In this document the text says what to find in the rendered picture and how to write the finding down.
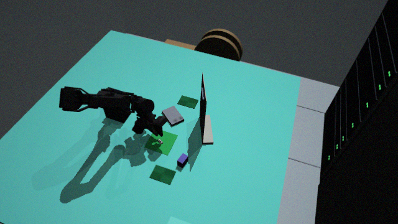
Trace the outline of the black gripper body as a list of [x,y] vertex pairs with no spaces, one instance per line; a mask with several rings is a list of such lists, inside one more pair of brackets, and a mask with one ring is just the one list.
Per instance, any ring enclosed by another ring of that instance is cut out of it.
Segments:
[[152,126],[155,129],[160,129],[168,121],[166,116],[158,116],[155,119],[156,115],[153,114],[152,112],[151,113],[139,112],[136,114],[136,116],[139,116],[139,119],[140,119],[140,116],[144,117],[147,120],[147,124],[148,123],[152,124]]

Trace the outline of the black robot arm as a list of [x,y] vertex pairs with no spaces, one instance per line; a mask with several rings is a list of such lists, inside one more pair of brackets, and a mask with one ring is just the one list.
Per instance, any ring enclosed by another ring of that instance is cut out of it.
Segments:
[[[84,91],[85,93],[82,93]],[[131,96],[130,96],[131,95]],[[87,105],[79,109],[82,105]],[[65,86],[61,88],[59,108],[63,111],[81,112],[87,108],[117,109],[118,111],[136,113],[151,113],[154,110],[154,102],[150,99],[137,96],[130,92],[113,92],[110,88],[101,89],[97,94],[87,93],[81,88]],[[132,111],[129,111],[131,107]],[[79,110],[78,110],[79,109]],[[142,134],[147,124],[147,120],[140,116],[136,117],[133,131]]]

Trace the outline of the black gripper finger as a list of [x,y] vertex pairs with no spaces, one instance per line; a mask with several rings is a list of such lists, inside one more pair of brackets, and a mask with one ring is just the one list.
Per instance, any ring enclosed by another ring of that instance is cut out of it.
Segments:
[[155,136],[158,136],[158,133],[154,129],[151,129],[152,127],[153,127],[152,124],[149,124],[148,126],[145,127],[145,129],[148,129]]
[[155,129],[154,127],[152,127],[151,129],[154,129],[159,134],[160,137],[163,136],[162,127],[160,129]]

